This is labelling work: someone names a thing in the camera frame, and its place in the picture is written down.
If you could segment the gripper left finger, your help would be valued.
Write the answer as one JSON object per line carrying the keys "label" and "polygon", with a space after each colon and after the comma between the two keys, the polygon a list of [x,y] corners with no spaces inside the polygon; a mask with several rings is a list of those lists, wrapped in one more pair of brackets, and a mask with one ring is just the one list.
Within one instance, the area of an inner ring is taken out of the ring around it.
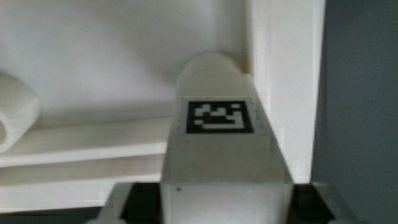
{"label": "gripper left finger", "polygon": [[127,224],[121,216],[127,207],[132,187],[132,183],[116,184],[98,217],[88,221],[88,224]]}

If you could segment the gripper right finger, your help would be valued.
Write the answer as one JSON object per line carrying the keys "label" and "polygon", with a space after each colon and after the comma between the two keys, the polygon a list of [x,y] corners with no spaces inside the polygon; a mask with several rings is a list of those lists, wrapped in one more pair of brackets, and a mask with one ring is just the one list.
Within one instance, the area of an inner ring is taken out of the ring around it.
{"label": "gripper right finger", "polygon": [[315,189],[335,216],[327,224],[363,224],[363,221],[354,215],[352,209],[333,185],[317,182]]}

